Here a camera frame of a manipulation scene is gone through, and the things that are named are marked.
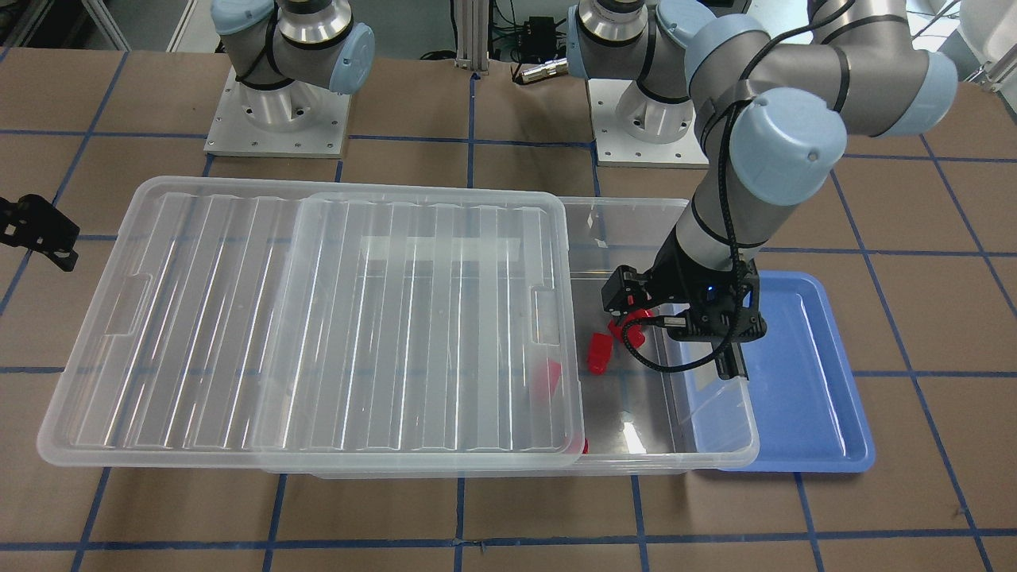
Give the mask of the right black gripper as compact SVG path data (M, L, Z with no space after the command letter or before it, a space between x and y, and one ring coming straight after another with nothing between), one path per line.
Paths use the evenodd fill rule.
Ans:
M79 260L74 250L79 232L79 225L43 196L1 199L1 242L43 253L63 272L72 272Z

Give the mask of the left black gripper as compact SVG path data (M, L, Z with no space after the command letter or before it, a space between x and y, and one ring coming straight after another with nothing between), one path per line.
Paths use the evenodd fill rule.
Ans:
M710 339L697 324L702 291L710 285L738 282L747 272L758 272L753 261L741 258L737 271L712 270L684 253L671 234L662 244L651 268L640 274L631 265L618 265L601 287L603 309L610 314L632 314L636 309L652 309L662 304L686 304L681 316L684 327L673 332L675 339ZM722 380L747 379L742 344L731 342L717 356L717 377Z

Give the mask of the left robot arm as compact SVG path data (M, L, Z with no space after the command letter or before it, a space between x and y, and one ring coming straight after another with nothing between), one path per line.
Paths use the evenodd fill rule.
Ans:
M651 268L620 265L601 289L615 337L648 369L745 376L741 345L767 332L756 254L820 191L849 135L926 133L955 101L954 61L913 46L905 2L810 1L807 18L771 36L698 1L570 8L570 74L690 105L709 163Z

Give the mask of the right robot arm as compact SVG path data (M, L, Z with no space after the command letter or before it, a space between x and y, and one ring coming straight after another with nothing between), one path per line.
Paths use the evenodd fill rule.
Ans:
M348 1L214 1L210 16L238 109L261 133L308 127L324 102L360 90L377 54Z

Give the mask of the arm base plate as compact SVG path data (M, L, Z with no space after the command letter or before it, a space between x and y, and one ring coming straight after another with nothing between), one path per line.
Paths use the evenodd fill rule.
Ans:
M706 169L693 102L658 102L636 81L587 81L597 162L608 167Z
M239 83L233 69L208 127L215 157L340 159L352 95L295 81L275 91Z

